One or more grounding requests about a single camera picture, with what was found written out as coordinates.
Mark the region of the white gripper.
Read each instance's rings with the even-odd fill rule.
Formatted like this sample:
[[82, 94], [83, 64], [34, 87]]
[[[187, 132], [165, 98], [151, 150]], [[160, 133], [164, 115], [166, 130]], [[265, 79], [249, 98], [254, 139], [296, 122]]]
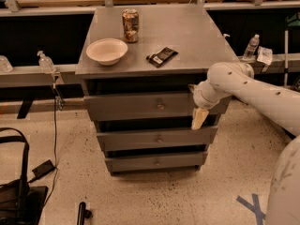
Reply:
[[193, 110], [191, 123], [191, 128], [197, 130], [201, 128], [208, 116], [208, 110], [219, 104], [221, 95], [208, 81], [200, 82], [197, 86], [195, 84], [189, 84], [188, 89], [190, 92], [194, 92], [194, 103], [199, 107]]

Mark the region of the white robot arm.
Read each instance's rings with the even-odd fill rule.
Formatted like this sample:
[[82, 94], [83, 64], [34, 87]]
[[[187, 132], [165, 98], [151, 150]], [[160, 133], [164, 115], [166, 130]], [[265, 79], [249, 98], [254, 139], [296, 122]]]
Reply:
[[279, 156], [272, 178], [265, 225], [300, 225], [300, 94], [254, 78], [251, 65], [220, 62], [191, 87], [196, 107], [191, 128], [200, 128], [221, 99], [235, 96], [290, 132], [294, 139]]

